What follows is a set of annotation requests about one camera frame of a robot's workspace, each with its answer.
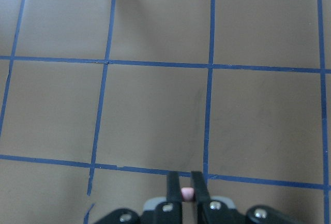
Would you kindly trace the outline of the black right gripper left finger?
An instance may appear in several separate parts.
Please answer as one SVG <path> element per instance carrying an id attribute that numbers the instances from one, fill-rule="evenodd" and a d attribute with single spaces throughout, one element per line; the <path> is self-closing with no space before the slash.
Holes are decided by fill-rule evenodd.
<path id="1" fill-rule="evenodd" d="M 177 172 L 172 171 L 167 175 L 167 194 L 164 200 L 156 204 L 152 223 L 183 223 L 182 194 Z"/>

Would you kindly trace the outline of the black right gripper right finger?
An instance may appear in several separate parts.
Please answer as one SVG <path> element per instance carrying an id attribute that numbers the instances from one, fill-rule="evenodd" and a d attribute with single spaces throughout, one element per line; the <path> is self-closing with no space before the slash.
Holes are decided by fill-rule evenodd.
<path id="1" fill-rule="evenodd" d="M 191 171 L 191 187 L 194 189 L 197 223 L 233 223 L 232 200 L 211 197 L 202 172 Z"/>

